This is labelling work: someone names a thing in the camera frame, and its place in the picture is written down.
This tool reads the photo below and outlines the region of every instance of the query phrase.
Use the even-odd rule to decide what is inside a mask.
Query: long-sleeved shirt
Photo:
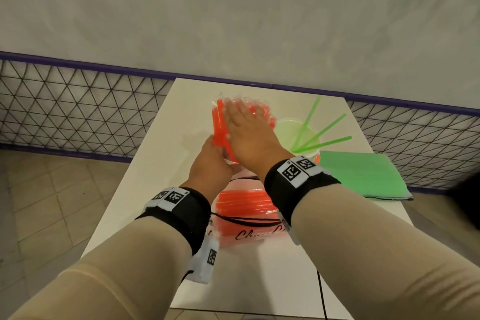
[[[292,228],[355,319],[480,318],[480,268],[340,184],[311,190]],[[11,319],[162,319],[192,250],[153,217],[63,271]]]

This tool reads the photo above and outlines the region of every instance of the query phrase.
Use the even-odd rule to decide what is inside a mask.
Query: concrete wall
[[[0,0],[0,50],[480,108],[480,0]]]

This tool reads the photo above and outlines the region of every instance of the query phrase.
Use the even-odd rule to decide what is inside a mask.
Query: qr code
[[[282,175],[288,181],[293,181],[293,179],[296,178],[301,173],[302,172],[300,171],[300,169],[297,166],[295,166],[294,164],[291,164],[285,169],[285,171],[282,172]]]
[[[304,170],[308,170],[309,168],[315,167],[315,163],[313,163],[311,160],[309,160],[307,158],[299,160],[296,163],[297,163],[297,165],[299,165]]]
[[[178,192],[172,191],[170,194],[165,197],[166,202],[171,202],[172,204],[176,204],[180,200],[182,200],[185,197],[183,194],[179,194]]]
[[[162,197],[164,197],[164,196],[167,195],[168,193],[169,193],[169,191],[159,192],[158,194],[155,195],[155,197],[154,197],[152,200],[161,199]]]
[[[210,253],[208,254],[207,263],[211,264],[213,266],[213,264],[215,263],[215,258],[216,257],[217,257],[217,251],[213,250],[213,249],[210,249]]]

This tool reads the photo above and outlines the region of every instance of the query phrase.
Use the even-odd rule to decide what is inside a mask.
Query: straw
[[[316,144],[316,145],[310,146],[310,147],[304,147],[304,148],[300,147],[297,150],[293,151],[293,153],[302,153],[302,152],[306,152],[306,151],[309,151],[309,150],[314,150],[315,148],[321,148],[321,147],[329,146],[329,145],[335,144],[335,143],[350,141],[351,139],[352,139],[352,136],[349,135],[349,136],[345,136],[343,138],[329,140],[328,142]]]
[[[297,135],[297,139],[295,140],[295,143],[293,143],[293,146],[291,147],[291,151],[297,148],[298,143],[300,142],[300,139],[302,138],[303,133],[305,133],[305,130],[307,130],[308,124],[310,123],[310,119],[315,113],[315,109],[317,108],[318,103],[320,102],[320,96],[317,96],[315,102],[313,103],[310,112],[308,113],[307,119],[303,122],[302,126],[300,127],[300,131]]]
[[[340,120],[342,120],[343,118],[345,118],[347,115],[346,114],[342,114],[341,116],[339,116],[336,120],[334,120],[332,123],[328,124],[325,128],[323,128],[320,133],[317,133],[315,134],[313,137],[311,137],[306,143],[303,143],[300,147],[298,147],[297,149],[298,150],[301,150],[305,147],[307,147],[310,143],[313,143],[315,142],[317,139],[320,138],[320,136],[324,133],[326,133],[328,130],[330,130],[332,127],[334,127],[337,123],[339,123]]]

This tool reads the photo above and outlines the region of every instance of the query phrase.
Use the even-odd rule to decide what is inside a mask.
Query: forearm
[[[292,227],[356,319],[471,319],[480,311],[478,267],[340,184],[303,197]]]
[[[12,319],[163,319],[192,249],[154,218],[133,221],[63,271]]]

